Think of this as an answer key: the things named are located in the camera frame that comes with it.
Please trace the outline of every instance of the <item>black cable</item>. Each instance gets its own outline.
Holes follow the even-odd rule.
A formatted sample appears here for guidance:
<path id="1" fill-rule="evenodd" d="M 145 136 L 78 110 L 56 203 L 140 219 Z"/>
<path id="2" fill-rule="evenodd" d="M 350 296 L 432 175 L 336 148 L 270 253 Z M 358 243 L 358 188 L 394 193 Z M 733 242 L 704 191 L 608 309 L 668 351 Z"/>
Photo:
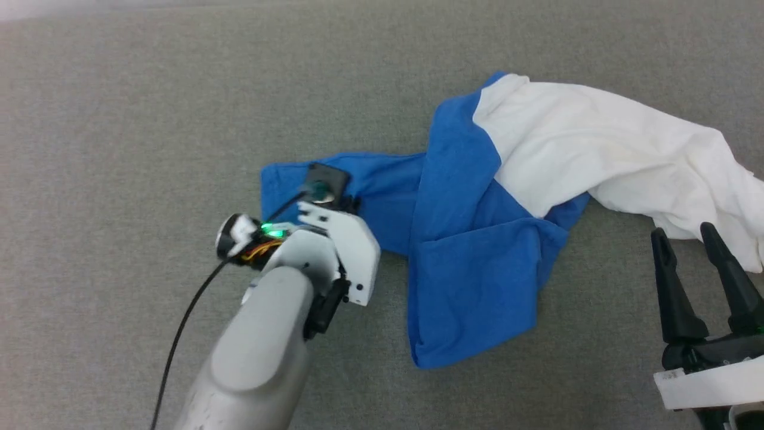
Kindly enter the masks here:
<path id="1" fill-rule="evenodd" d="M 270 215 L 270 217 L 268 217 L 265 221 L 263 221 L 263 224 L 272 223 L 276 219 L 276 217 L 281 215 L 285 210 L 287 210 L 299 199 L 303 198 L 305 194 L 307 194 L 307 191 L 300 191 L 299 193 L 295 194 L 294 197 L 290 198 L 285 204 L 281 205 L 281 207 L 276 209 L 276 211 L 273 212 Z M 167 355 L 167 363 L 164 365 L 164 372 L 162 373 L 162 382 L 159 384 L 159 394 L 157 395 L 157 405 L 156 407 L 154 407 L 154 417 L 151 419 L 150 430 L 155 430 L 157 428 L 157 421 L 159 420 L 159 410 L 162 408 L 162 397 L 164 396 L 164 389 L 167 385 L 167 377 L 170 375 L 170 365 L 173 363 L 173 357 L 175 356 L 175 349 L 178 347 L 180 334 L 183 332 L 183 329 L 186 326 L 186 321 L 188 321 L 189 316 L 191 315 L 191 311 L 193 311 L 194 306 L 196 306 L 196 302 L 198 302 L 199 298 L 202 297 L 202 293 L 207 289 L 207 287 L 209 286 L 209 283 L 212 282 L 212 280 L 218 275 L 218 273 L 220 273 L 220 271 L 223 270 L 225 265 L 229 264 L 234 258 L 236 258 L 236 256 L 228 257 L 227 259 L 223 260 L 220 264 L 218 264 L 218 267 L 216 267 L 215 270 L 213 270 L 212 273 L 209 274 L 207 279 L 202 283 L 202 286 L 199 287 L 199 290 L 196 292 L 196 295 L 194 295 L 193 299 L 191 299 L 191 303 L 189 304 L 188 309 L 186 309 L 186 313 L 184 314 L 183 319 L 180 320 L 178 331 L 175 333 L 175 339 L 173 339 L 173 346 L 170 347 L 170 353 Z"/>
<path id="2" fill-rule="evenodd" d="M 159 385 L 159 395 L 157 396 L 157 406 L 154 408 L 154 418 L 151 419 L 151 430 L 154 430 L 157 428 L 157 420 L 159 419 L 159 409 L 162 407 L 162 397 L 164 396 L 164 388 L 167 385 L 167 377 L 170 375 L 170 364 L 173 362 L 173 356 L 175 355 L 175 348 L 178 346 L 178 340 L 180 340 L 180 334 L 183 332 L 183 328 L 186 326 L 186 321 L 189 319 L 189 315 L 191 315 L 191 311 L 193 310 L 193 307 L 196 306 L 196 302 L 199 301 L 199 297 L 202 297 L 202 293 L 204 290 L 207 289 L 209 286 L 209 283 L 212 282 L 212 280 L 220 273 L 221 270 L 223 270 L 223 267 L 227 265 L 232 258 L 227 258 L 220 262 L 218 264 L 218 267 L 215 268 L 215 270 L 212 271 L 212 273 L 209 274 L 207 279 L 202 283 L 202 286 L 199 287 L 199 290 L 196 292 L 196 295 L 193 296 L 193 299 L 191 300 L 191 303 L 189 304 L 188 309 L 186 309 L 186 314 L 183 316 L 183 319 L 180 320 L 180 325 L 178 326 L 178 331 L 175 333 L 175 339 L 173 339 L 173 346 L 170 348 L 170 354 L 167 356 L 167 364 L 164 365 L 164 373 L 162 373 L 162 382 Z"/>
<path id="3" fill-rule="evenodd" d="M 307 191 L 300 191 L 299 193 L 295 194 L 294 197 L 290 198 L 286 201 L 285 204 L 282 204 L 281 207 L 276 209 L 276 212 L 273 212 L 270 217 L 266 218 L 265 221 L 263 221 L 263 224 L 272 223 L 279 215 L 281 215 L 285 210 L 289 209 L 290 206 L 295 204 L 299 199 L 303 198 L 305 194 L 308 194 Z"/>

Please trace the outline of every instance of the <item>gray carpet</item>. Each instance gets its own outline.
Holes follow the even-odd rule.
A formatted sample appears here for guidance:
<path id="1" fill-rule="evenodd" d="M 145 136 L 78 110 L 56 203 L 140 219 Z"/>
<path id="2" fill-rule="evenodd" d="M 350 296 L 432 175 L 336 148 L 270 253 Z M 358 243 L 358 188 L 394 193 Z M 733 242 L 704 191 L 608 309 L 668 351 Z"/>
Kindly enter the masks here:
<path id="1" fill-rule="evenodd" d="M 438 103 L 496 70 L 718 128 L 764 178 L 762 34 L 760 0 L 336 0 L 0 25 L 0 428 L 146 428 L 216 229 L 259 213 L 260 169 L 422 151 Z M 311 343 L 293 428 L 699 428 L 652 382 L 650 230 L 590 204 L 538 327 L 433 371 L 409 356 L 406 262 L 384 255 L 370 307 L 342 307 Z M 675 249 L 696 311 L 725 332 L 701 244 Z M 161 428 L 250 276 L 224 271 L 199 303 Z"/>
<path id="2" fill-rule="evenodd" d="M 205 6 L 251 6 L 310 0 L 2 0 L 0 21 L 48 16 L 92 15 L 110 11 L 137 11 L 148 8 Z"/>

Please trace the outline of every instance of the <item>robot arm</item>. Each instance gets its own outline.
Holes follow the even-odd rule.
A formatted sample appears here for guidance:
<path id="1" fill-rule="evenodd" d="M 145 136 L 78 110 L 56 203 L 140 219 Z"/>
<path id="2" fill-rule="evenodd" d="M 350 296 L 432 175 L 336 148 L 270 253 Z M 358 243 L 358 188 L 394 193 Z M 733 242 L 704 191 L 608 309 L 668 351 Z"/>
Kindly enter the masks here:
<path id="1" fill-rule="evenodd" d="M 764 300 L 710 223 L 701 225 L 708 259 L 730 306 L 732 333 L 709 338 L 676 273 L 662 229 L 652 232 L 665 372 L 655 381 L 667 409 L 693 409 L 707 430 L 764 428 Z"/>
<path id="2" fill-rule="evenodd" d="M 218 256 L 261 273 L 202 366 L 176 430 L 288 428 L 308 375 L 306 342 L 326 332 L 341 301 L 366 306 L 374 289 L 379 244 L 335 199 L 348 179 L 312 165 L 306 186 L 319 192 L 298 203 L 302 226 L 243 214 L 223 224 Z"/>

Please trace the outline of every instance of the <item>orange wire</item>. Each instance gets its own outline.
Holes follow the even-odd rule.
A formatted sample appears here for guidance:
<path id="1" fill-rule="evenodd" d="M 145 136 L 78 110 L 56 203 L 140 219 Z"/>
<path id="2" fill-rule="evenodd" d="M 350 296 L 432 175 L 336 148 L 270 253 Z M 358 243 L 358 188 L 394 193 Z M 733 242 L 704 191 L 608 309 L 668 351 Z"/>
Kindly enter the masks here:
<path id="1" fill-rule="evenodd" d="M 268 251 L 268 249 L 280 244 L 281 244 L 280 240 L 271 240 L 270 242 L 263 243 L 261 245 L 256 246 L 247 254 L 243 255 L 241 259 L 243 259 L 244 261 L 251 261 L 255 256 L 262 255 L 266 251 Z"/>

